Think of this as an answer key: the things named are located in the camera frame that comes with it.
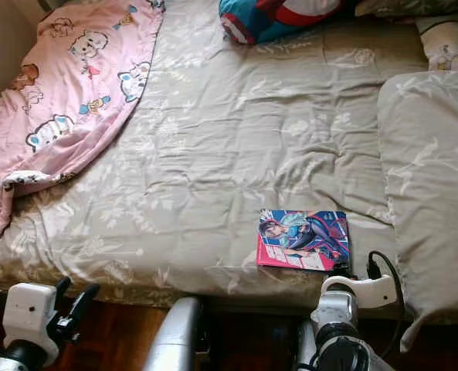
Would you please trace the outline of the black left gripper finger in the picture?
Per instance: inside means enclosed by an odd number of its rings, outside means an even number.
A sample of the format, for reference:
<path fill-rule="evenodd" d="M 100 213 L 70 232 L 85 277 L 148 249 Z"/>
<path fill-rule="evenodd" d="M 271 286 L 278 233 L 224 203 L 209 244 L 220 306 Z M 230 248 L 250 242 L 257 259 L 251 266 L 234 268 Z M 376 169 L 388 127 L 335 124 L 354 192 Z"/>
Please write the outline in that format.
<path fill-rule="evenodd" d="M 90 304 L 99 290 L 99 284 L 91 284 L 87 289 L 78 294 L 66 315 L 70 320 L 70 324 L 77 324 L 77 322 L 80 322 L 80 319 L 84 317 L 85 312 L 87 312 L 87 309 L 90 307 Z"/>

